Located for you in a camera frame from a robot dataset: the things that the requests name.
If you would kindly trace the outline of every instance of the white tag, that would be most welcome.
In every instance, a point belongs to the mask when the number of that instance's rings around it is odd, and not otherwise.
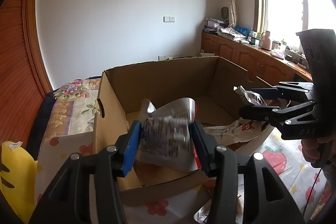
[[[8,145],[8,148],[10,150],[13,150],[14,148],[20,147],[22,144],[23,144],[23,142],[21,142],[21,141],[17,142],[17,143],[12,143],[12,144]]]

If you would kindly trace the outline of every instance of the black fan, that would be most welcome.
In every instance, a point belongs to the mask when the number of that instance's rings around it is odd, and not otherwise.
[[[224,21],[229,20],[229,8],[228,7],[223,7],[222,10],[220,11],[220,13],[221,13],[222,19]]]

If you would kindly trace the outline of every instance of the black cable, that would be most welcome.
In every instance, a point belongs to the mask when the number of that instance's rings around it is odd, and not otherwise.
[[[315,181],[314,181],[314,184],[313,184],[313,186],[312,186],[312,188],[311,188],[311,190],[310,190],[309,196],[308,196],[308,198],[307,198],[306,206],[304,207],[304,210],[303,210],[303,213],[302,213],[302,216],[303,216],[303,217],[305,216],[305,212],[306,212],[306,210],[307,210],[307,206],[308,206],[308,202],[309,202],[311,193],[312,193],[313,190],[314,190],[315,183],[316,183],[317,179],[319,178],[319,175],[320,175],[321,171],[322,171],[322,168],[320,169],[319,173],[317,174],[316,179],[315,179]]]

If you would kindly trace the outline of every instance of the silver screw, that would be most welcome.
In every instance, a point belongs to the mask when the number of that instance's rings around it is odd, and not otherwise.
[[[225,152],[227,150],[226,146],[224,145],[217,145],[216,149],[218,152]]]
[[[256,152],[253,154],[253,157],[256,159],[256,160],[262,160],[264,158],[263,154],[259,153],[259,152]]]
[[[117,150],[117,147],[115,145],[109,145],[108,147],[106,147],[106,150],[108,152],[115,152]]]
[[[72,159],[72,160],[78,160],[79,157],[80,157],[80,154],[78,154],[78,153],[73,153],[73,154],[70,155],[70,159]]]

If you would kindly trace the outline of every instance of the yellow plush toy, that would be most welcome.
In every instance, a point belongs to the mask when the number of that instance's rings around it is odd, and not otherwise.
[[[19,143],[1,144],[0,190],[13,211],[28,224],[34,211],[37,161]]]

